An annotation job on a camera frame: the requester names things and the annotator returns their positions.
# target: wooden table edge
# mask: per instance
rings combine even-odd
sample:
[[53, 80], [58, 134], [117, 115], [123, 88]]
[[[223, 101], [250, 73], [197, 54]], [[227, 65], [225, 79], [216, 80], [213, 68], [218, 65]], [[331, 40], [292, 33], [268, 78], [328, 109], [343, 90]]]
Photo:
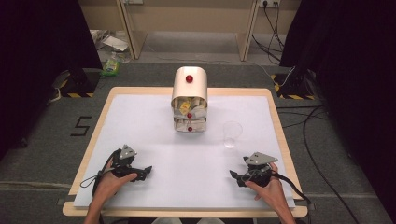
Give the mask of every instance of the wooden table edge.
[[[84, 157], [78, 168], [75, 180], [69, 191], [69, 196], [75, 196], [78, 193], [79, 184], [87, 169], [88, 162], [92, 155], [97, 137], [101, 132], [103, 123], [106, 119], [106, 114], [110, 108], [111, 102], [117, 94], [146, 94], [146, 95], [161, 95], [169, 94], [172, 95], [172, 87], [114, 87], [111, 89], [107, 96], [104, 108], [101, 112], [99, 120], [93, 131], [90, 143], [87, 146]], [[279, 116], [276, 112], [276, 106], [272, 93], [268, 89], [255, 89], [255, 88], [208, 88], [208, 98], [210, 95], [241, 95], [241, 96], [266, 96], [270, 106], [270, 113], [273, 119], [274, 128], [276, 131], [276, 138], [281, 148], [281, 154], [285, 163], [285, 169], [288, 178], [294, 183], [297, 189], [301, 190], [300, 182], [294, 169], [294, 164], [291, 159], [286, 137], [283, 133]], [[301, 197], [293, 192], [293, 198], [295, 200], [301, 200]], [[87, 209], [78, 209], [73, 205], [73, 202], [65, 202], [63, 212], [66, 216], [86, 216]], [[296, 206], [291, 209], [295, 217], [305, 217], [307, 214], [306, 206]], [[251, 210], [233, 210], [233, 211], [221, 211], [221, 210], [194, 210], [194, 211], [175, 211], [175, 210], [103, 210], [104, 216], [112, 217], [277, 217], [277, 214], [272, 210], [263, 211], [251, 211]]]

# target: open box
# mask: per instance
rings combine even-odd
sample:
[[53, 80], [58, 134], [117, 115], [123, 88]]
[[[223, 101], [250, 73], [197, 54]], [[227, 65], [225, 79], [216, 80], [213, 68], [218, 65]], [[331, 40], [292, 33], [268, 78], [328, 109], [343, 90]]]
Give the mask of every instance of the open box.
[[184, 66], [177, 69], [172, 92], [175, 130], [203, 132], [207, 116], [207, 78], [201, 67]]

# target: finger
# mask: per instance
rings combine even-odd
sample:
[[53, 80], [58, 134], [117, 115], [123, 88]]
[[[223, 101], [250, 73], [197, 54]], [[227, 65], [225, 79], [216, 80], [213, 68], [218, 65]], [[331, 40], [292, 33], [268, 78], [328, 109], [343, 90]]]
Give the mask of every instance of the finger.
[[259, 194], [256, 194], [256, 197], [254, 197], [254, 201], [258, 201], [262, 196], [260, 196]]
[[123, 181], [124, 183], [127, 183], [127, 182], [129, 182], [129, 181], [131, 181], [131, 180], [134, 180], [134, 179], [136, 179], [136, 178], [137, 178], [137, 174], [136, 174], [136, 173], [132, 173], [132, 174], [123, 176], [121, 179], [122, 179], [122, 181]]
[[113, 158], [111, 158], [108, 163], [106, 164], [106, 168], [110, 168], [111, 167], [111, 162], [113, 162]]
[[252, 181], [247, 181], [245, 182], [246, 186], [248, 186], [249, 188], [255, 190], [256, 192], [259, 192], [259, 190], [262, 188], [260, 186], [258, 186], [256, 183], [252, 182]]
[[277, 172], [277, 166], [273, 162], [270, 162], [270, 165], [271, 165], [271, 169]]

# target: floor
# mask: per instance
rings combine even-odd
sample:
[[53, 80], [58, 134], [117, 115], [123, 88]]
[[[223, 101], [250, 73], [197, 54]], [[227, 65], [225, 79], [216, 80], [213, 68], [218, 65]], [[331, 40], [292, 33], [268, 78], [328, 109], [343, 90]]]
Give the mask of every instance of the floor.
[[[272, 36], [255, 37], [268, 46]], [[278, 49], [278, 44], [271, 47]], [[108, 46], [98, 52], [103, 62], [112, 55]], [[148, 63], [155, 63], [151, 68], [154, 73], [147, 72]], [[306, 127], [303, 126], [312, 109], [325, 104], [325, 99], [320, 95], [313, 101], [276, 98], [270, 76], [274, 72], [287, 72], [289, 68], [276, 66], [276, 60], [271, 60], [254, 42], [247, 61], [241, 62], [233, 34], [150, 33], [139, 60], [123, 66], [122, 76], [101, 79], [91, 99], [62, 98], [51, 104], [31, 133], [30, 145], [10, 150], [0, 162], [0, 224], [80, 223], [82, 217], [62, 214], [63, 199], [93, 129], [88, 130], [86, 137], [70, 141], [70, 132], [76, 131], [76, 118], [90, 114], [92, 119], [87, 119], [85, 125], [94, 127], [111, 87], [172, 86], [173, 71], [185, 64], [200, 64], [214, 74], [209, 87], [267, 88], [274, 93], [300, 183], [316, 206], [310, 211], [312, 223], [354, 222], [326, 181], [336, 189], [359, 223], [391, 223], [360, 167], [348, 157], [326, 108], [323, 106]], [[227, 75], [233, 79], [226, 80]], [[116, 220], [107, 218], [106, 223]], [[259, 218], [258, 223], [275, 224], [278, 219]], [[308, 223], [308, 218], [302, 218], [300, 223]]]
[[[113, 33], [115, 37], [124, 39], [123, 34]], [[271, 49], [280, 50], [279, 44], [272, 35], [255, 35], [259, 43]], [[284, 43], [285, 35], [279, 35]], [[99, 50], [102, 61], [111, 57], [112, 48], [106, 46]], [[281, 52], [273, 51], [277, 58]], [[138, 60], [131, 63], [219, 63], [219, 64], [259, 64], [277, 65], [276, 59], [268, 57], [259, 46], [251, 40], [247, 60], [241, 62], [236, 45], [235, 34], [212, 33], [179, 33], [153, 32], [148, 33], [145, 45]]]

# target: power outlet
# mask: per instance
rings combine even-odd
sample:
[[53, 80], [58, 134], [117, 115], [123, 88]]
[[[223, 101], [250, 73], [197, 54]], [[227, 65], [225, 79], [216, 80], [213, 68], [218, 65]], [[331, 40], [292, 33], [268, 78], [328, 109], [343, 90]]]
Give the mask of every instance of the power outlet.
[[267, 2], [267, 7], [279, 7], [280, 0], [260, 0], [260, 7], [264, 7], [264, 1]]

